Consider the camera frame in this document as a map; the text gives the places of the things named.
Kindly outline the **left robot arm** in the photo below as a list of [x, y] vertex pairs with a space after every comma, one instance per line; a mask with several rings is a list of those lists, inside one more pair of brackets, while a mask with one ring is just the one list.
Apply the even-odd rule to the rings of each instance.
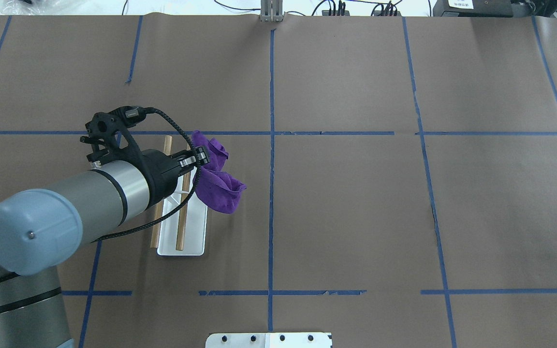
[[0, 348], [73, 348], [57, 265], [170, 196], [205, 146], [150, 149], [0, 202]]

